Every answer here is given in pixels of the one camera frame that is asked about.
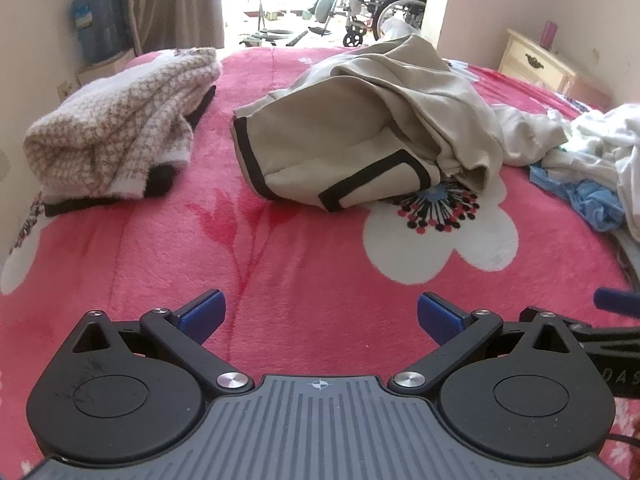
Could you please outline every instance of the water bottle label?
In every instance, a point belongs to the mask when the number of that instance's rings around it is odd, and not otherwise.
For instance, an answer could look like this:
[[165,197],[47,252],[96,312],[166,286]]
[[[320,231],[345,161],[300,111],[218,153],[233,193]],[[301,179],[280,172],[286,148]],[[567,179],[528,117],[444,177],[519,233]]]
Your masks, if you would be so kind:
[[76,10],[76,28],[89,28],[94,24],[94,16],[88,5]]

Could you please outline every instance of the bed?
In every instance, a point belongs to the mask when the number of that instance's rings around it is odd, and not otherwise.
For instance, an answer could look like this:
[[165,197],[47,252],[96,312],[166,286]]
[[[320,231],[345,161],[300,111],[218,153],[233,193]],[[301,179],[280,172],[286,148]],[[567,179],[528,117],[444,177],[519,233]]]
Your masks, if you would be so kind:
[[[0,278],[0,469],[8,480],[40,459],[25,402],[87,310],[137,319],[219,288],[226,321],[205,346],[257,380],[272,372],[386,381],[435,346],[416,322],[425,290],[507,320],[535,305],[595,326],[633,324],[591,301],[599,286],[626,288],[607,242],[525,170],[504,167],[479,196],[447,184],[339,214],[251,192],[228,130],[233,109],[342,50],[254,48],[225,59],[191,164],[165,198],[53,219],[34,203]],[[580,113],[550,92],[471,71],[490,104]],[[637,407],[616,405],[616,431],[632,434]],[[628,474],[625,444],[607,444],[602,457]]]

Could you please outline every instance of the silver pivot bolt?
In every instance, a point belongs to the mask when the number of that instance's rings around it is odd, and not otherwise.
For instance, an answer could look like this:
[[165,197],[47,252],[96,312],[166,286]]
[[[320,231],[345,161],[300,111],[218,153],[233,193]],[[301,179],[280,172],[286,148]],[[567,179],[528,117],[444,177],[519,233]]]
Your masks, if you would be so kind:
[[218,376],[216,382],[221,388],[227,388],[228,390],[237,390],[243,386],[247,386],[249,383],[249,377],[240,372],[227,372]]
[[394,377],[394,382],[403,388],[418,388],[427,382],[427,379],[418,372],[400,372]]

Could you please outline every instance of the gray ridged plate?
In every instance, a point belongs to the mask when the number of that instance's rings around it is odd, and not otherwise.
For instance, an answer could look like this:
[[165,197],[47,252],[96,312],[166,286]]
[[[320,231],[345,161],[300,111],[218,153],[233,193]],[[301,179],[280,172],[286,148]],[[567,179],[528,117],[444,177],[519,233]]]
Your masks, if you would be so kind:
[[551,468],[494,462],[462,446],[428,403],[375,377],[267,376],[222,397],[186,441],[146,463],[78,469],[49,460],[30,480],[614,480],[596,457]]

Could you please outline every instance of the wall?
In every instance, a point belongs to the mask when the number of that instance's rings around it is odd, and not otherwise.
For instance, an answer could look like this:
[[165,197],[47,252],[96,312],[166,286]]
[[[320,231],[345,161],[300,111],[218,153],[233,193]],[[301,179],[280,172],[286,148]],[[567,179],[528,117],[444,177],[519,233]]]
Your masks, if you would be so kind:
[[0,182],[0,266],[38,184],[22,155],[30,124],[60,104],[81,54],[68,18],[72,0],[0,0],[0,152],[10,170]]
[[606,83],[615,104],[640,101],[640,0],[555,0],[554,7],[553,49]]
[[[428,2],[446,12],[438,38],[443,57],[498,68],[507,44],[508,27],[538,38],[551,14],[554,0],[443,0]],[[437,13],[433,21],[437,25]],[[430,31],[423,34],[428,38]]]

